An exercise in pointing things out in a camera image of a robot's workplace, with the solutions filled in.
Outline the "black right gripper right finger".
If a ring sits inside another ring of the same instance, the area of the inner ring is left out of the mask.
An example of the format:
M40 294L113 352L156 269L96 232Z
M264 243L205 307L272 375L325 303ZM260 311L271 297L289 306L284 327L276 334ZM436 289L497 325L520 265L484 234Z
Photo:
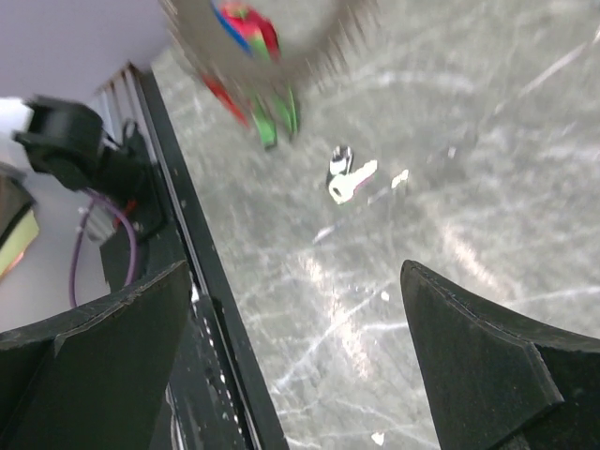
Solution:
M599 341L533 320L415 261L404 308L443 449L596 449Z

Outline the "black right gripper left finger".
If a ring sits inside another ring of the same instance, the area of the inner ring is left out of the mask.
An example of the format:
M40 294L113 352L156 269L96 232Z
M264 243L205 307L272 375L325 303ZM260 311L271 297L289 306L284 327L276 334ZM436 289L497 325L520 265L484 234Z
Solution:
M146 449L189 310L186 262L1 335L4 449Z

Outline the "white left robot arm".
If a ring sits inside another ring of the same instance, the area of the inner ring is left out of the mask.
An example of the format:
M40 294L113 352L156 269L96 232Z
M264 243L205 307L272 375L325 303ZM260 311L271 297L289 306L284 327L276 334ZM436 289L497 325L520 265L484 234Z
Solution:
M116 141L90 107L56 97L1 99L1 133L20 144L37 173L71 191L92 190L115 204L143 243L163 226L155 166L138 123Z

